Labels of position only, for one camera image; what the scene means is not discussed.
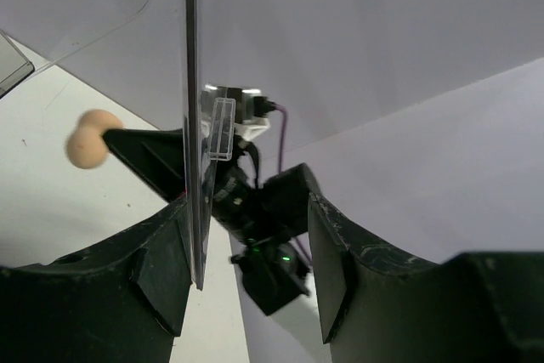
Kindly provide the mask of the beige gourd makeup sponge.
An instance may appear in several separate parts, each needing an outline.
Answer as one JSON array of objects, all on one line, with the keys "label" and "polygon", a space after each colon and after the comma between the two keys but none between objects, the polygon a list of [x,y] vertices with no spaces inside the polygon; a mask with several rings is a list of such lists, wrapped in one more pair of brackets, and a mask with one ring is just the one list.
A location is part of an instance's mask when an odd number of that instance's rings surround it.
[{"label": "beige gourd makeup sponge", "polygon": [[70,163],[80,169],[102,165],[109,155],[102,136],[111,129],[122,128],[122,121],[109,111],[92,109],[84,112],[65,144]]}]

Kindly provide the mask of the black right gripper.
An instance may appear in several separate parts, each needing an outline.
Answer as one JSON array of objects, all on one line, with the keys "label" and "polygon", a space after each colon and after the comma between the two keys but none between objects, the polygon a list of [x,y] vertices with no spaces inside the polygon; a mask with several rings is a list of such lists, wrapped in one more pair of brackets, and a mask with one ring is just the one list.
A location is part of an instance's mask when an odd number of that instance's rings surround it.
[{"label": "black right gripper", "polygon": [[[165,201],[185,193],[181,129],[110,129],[102,134],[108,151]],[[308,232],[309,195],[315,175],[301,163],[259,183],[257,146],[235,137],[230,160],[217,165],[212,216],[236,239],[256,245],[275,237],[284,243]]]}]

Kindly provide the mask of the clear acrylic makeup organizer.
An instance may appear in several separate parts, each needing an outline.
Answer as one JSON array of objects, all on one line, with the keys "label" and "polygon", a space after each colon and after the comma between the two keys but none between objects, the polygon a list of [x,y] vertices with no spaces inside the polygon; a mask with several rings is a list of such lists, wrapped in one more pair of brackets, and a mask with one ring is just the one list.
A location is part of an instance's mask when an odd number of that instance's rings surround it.
[{"label": "clear acrylic makeup organizer", "polygon": [[161,210],[116,158],[72,166],[79,116],[183,122],[184,0],[1,0],[1,33],[34,73],[1,99],[1,264],[50,264]]}]

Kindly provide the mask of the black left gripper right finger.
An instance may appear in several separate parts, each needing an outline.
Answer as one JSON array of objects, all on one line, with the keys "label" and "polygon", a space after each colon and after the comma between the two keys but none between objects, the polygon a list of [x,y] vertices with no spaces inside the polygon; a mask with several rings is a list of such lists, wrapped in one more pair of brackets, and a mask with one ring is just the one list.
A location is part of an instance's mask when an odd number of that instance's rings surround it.
[{"label": "black left gripper right finger", "polygon": [[464,252],[436,264],[309,198],[323,341],[336,362],[540,362],[541,252]]}]

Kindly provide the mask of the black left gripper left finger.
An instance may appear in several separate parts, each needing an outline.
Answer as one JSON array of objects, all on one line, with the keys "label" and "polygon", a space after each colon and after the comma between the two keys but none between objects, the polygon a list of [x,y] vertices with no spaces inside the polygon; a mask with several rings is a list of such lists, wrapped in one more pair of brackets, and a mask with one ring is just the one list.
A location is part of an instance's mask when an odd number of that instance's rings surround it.
[{"label": "black left gripper left finger", "polygon": [[167,362],[191,285],[185,199],[48,265],[1,269],[4,362]]}]

